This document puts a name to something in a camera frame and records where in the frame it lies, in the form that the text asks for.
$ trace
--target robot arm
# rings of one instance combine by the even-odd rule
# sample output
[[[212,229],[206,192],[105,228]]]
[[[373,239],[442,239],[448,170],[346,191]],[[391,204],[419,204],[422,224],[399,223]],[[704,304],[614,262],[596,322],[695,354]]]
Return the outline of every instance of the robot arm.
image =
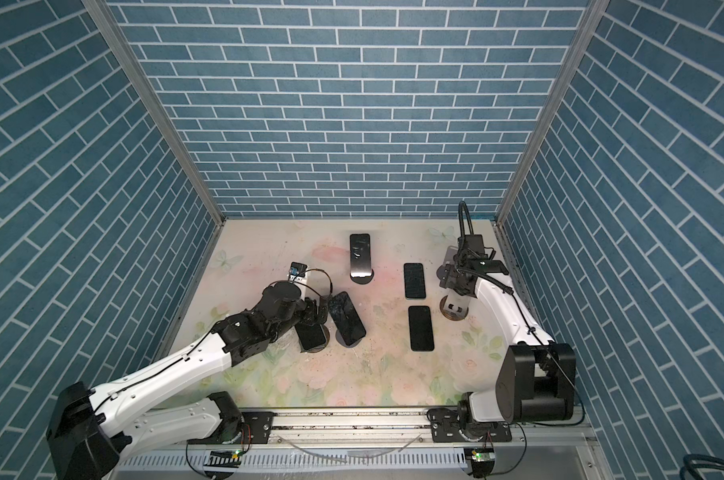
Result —
[[[191,438],[220,442],[242,430],[231,397],[213,393],[200,402],[150,412],[187,386],[266,350],[299,322],[312,321],[316,305],[305,295],[306,265],[289,281],[267,286],[261,300],[216,322],[200,340],[146,368],[92,389],[64,389],[46,437],[60,480],[96,480],[120,460]]]
[[[468,217],[469,233],[463,226]],[[495,251],[485,254],[475,235],[468,208],[459,204],[461,236],[440,268],[440,286],[450,289],[443,313],[459,320],[468,314],[469,300],[481,302],[509,345],[494,389],[470,392],[459,403],[462,423],[540,422],[572,417],[576,378],[575,354],[541,328],[513,289],[511,276]]]

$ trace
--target black smartphone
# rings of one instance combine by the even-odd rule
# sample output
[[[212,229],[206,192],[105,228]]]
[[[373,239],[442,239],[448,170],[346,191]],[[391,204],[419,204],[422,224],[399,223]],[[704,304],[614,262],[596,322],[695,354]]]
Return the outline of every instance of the black smartphone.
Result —
[[[364,328],[348,293],[341,292],[333,295],[328,307],[330,316],[333,317],[333,322],[346,346],[355,344],[367,335],[367,330]]]
[[[301,325],[297,323],[295,325],[295,332],[298,334],[300,350],[302,352],[315,353],[322,350],[328,344],[325,328],[318,323],[314,325]]]
[[[405,298],[422,300],[426,298],[424,264],[405,264]]]
[[[370,235],[349,235],[349,267],[351,280],[365,285],[373,279],[373,264],[370,259]]]
[[[434,351],[434,331],[431,328],[431,309],[411,306],[407,309],[410,321],[410,349],[414,352]]]

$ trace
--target blue brick wallpaper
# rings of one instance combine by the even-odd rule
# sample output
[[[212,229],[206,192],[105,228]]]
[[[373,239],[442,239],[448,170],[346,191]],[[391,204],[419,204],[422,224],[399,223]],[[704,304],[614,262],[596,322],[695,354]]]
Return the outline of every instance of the blue brick wallpaper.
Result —
[[[586,4],[109,3],[230,217],[494,213]]]
[[[724,458],[724,2],[610,2],[506,227],[616,477]]]
[[[0,2],[0,478],[55,394],[149,362],[213,225],[79,0]]]

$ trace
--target floral tablecloth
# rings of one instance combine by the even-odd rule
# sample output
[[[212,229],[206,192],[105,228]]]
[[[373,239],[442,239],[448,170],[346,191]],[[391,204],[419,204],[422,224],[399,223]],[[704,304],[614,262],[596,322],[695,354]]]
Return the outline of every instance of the floral tablecloth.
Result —
[[[497,248],[488,220],[475,232]],[[325,269],[334,292],[346,290],[367,336],[348,349],[335,340],[319,353],[301,353],[294,330],[254,356],[203,379],[166,401],[164,407],[228,391],[241,407],[417,406],[453,404],[462,392],[492,388],[506,343],[498,325],[483,324],[482,305],[472,302],[462,321],[446,319],[439,302],[436,268],[456,244],[456,220],[231,220],[194,295],[172,350],[203,335],[210,326],[258,302],[262,289],[283,279],[290,262]],[[349,278],[349,234],[368,233],[375,276],[367,285]],[[424,264],[425,300],[404,298],[403,264]],[[328,291],[327,279],[309,285]],[[428,305],[434,326],[432,352],[410,350],[407,307]]]

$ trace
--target mounting plate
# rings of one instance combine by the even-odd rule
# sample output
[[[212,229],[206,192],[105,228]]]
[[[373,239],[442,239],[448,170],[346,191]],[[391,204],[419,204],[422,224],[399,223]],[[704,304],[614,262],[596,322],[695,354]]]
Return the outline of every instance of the mounting plate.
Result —
[[[445,407],[430,408],[426,412],[426,417],[431,424],[431,439],[434,443],[472,442],[472,438],[484,436],[485,432],[490,433],[493,443],[511,441],[511,430],[503,422],[483,423],[481,431],[470,426],[470,431],[462,434],[457,410]]]
[[[272,412],[242,412],[244,423],[250,426],[250,443],[268,443],[271,435],[271,424],[274,422]]]

